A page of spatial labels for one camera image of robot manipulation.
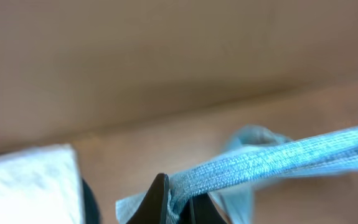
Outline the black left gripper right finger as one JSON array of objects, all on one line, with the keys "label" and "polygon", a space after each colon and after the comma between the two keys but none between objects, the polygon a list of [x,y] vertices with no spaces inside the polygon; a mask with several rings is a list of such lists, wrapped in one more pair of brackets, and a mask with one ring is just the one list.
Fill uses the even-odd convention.
[{"label": "black left gripper right finger", "polygon": [[180,214],[178,224],[227,224],[208,194],[190,198]]}]

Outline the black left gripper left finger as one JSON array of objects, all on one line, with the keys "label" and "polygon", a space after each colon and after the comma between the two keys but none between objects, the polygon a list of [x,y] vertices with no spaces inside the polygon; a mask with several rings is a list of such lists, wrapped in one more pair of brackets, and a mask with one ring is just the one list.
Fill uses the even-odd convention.
[{"label": "black left gripper left finger", "polygon": [[169,177],[167,174],[159,173],[127,224],[165,224],[168,192]]}]

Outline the light blue denim shorts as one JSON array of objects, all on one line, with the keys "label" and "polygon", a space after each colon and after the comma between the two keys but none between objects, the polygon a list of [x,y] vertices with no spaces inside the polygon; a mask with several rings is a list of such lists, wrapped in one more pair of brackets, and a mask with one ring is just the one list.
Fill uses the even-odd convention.
[{"label": "light blue denim shorts", "polygon": [[[187,201],[208,194],[226,222],[250,223],[256,190],[283,179],[358,171],[358,126],[292,141],[261,126],[246,126],[225,152],[169,177],[166,223],[178,223]],[[116,203],[127,223],[146,192]]]}]

